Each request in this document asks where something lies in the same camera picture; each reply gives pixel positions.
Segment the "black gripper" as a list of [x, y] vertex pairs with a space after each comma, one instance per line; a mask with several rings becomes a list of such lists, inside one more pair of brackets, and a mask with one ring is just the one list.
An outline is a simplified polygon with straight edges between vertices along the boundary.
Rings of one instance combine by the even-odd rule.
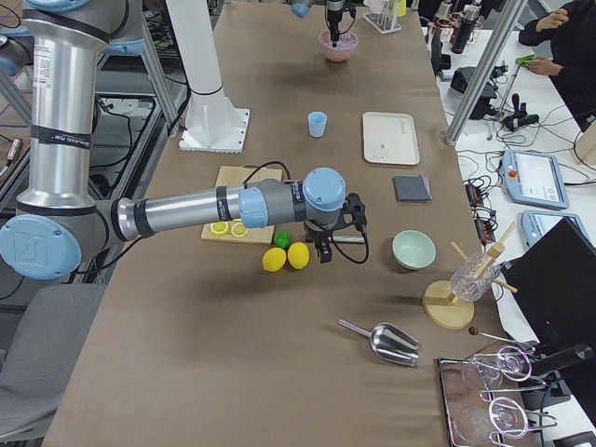
[[339, 215], [333, 225], [324, 226], [322, 223], [314, 223], [307, 221], [305, 223], [305, 241], [307, 243], [315, 243], [318, 247], [318, 258], [322, 264], [328, 263], [332, 260], [331, 245], [347, 245], [338, 244], [333, 241], [333, 237], [338, 234], [338, 231], [354, 227], [359, 233], [358, 236], [364, 237], [363, 244], [349, 244], [349, 245], [365, 245], [367, 240], [367, 218], [365, 214], [365, 206], [360, 197], [356, 193], [350, 193], [346, 196], [342, 208], [339, 210]]
[[339, 23], [342, 21], [344, 14], [343, 0], [327, 0], [326, 1], [326, 20], [330, 26], [330, 45], [337, 47], [340, 37]]

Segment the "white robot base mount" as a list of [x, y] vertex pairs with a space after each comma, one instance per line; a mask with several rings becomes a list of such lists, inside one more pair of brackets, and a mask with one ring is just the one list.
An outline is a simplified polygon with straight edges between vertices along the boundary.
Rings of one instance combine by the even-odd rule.
[[191, 96], [180, 148], [239, 154], [251, 111], [236, 108], [224, 92], [206, 1], [166, 3]]

